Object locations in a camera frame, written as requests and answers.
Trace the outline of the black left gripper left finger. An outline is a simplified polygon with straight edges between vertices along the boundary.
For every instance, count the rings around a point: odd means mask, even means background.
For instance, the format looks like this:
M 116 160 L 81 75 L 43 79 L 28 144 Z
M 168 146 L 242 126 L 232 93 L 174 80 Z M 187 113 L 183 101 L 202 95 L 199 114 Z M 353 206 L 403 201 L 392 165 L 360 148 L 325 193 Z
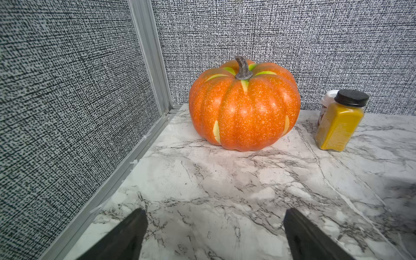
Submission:
M 147 227 L 146 211 L 135 209 L 78 260 L 138 260 Z

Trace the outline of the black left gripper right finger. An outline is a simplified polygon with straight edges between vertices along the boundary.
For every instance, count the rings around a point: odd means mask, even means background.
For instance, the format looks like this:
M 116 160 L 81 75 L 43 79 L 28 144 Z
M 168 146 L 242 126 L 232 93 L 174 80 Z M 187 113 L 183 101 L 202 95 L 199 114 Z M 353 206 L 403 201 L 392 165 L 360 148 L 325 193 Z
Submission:
M 286 211 L 283 226 L 295 260 L 354 260 L 296 208 Z

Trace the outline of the yellow jar black lid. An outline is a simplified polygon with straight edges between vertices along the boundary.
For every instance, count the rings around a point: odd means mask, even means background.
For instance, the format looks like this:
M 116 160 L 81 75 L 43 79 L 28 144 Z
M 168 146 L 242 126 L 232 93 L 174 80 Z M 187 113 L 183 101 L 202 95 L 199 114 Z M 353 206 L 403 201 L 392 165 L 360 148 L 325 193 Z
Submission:
M 364 117 L 369 95 L 357 90 L 339 90 L 318 126 L 315 140 L 322 150 L 342 152 Z

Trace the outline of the white lidded jar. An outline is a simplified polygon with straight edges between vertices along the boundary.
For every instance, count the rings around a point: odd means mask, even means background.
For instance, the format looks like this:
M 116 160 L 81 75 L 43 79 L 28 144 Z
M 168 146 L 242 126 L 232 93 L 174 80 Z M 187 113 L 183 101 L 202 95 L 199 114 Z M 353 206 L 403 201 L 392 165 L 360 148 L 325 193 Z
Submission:
M 334 99 L 335 99 L 338 91 L 339 90 L 330 90 L 330 91 L 326 92 L 325 95 L 322 97 L 322 99 L 321 99 L 322 107 L 321 107 L 320 115 L 319 115 L 318 121 L 317 121 L 318 125 L 320 125 L 320 123 L 321 123 L 321 121 L 322 121 L 322 119 L 323 119 L 323 117 L 324 117 L 324 115 L 327 111 L 328 106 L 332 102 L 334 102 Z

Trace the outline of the orange decorative pumpkin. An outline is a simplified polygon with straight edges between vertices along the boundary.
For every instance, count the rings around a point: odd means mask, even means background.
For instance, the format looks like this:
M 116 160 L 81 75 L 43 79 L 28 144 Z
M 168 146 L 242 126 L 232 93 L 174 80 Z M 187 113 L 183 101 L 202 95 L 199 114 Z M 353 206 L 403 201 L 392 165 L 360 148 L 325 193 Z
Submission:
M 236 56 L 198 77 L 188 105 L 201 137 L 245 152 L 271 146 L 288 134 L 299 117 L 301 97 L 289 70 Z

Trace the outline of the aluminium frame rails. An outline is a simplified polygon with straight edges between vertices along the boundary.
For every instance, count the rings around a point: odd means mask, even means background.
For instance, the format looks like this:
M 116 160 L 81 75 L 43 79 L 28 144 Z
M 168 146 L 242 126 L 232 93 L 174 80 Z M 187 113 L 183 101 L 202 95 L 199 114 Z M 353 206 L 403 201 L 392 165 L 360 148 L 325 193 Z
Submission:
M 136 164 L 171 120 L 170 112 L 175 105 L 170 93 L 152 3 L 151 1 L 129 1 L 128 5 L 160 118 L 100 186 L 80 213 L 40 256 L 42 260 L 62 260 L 67 256 L 98 215 L 100 208 L 110 200 L 120 185 L 125 183 Z

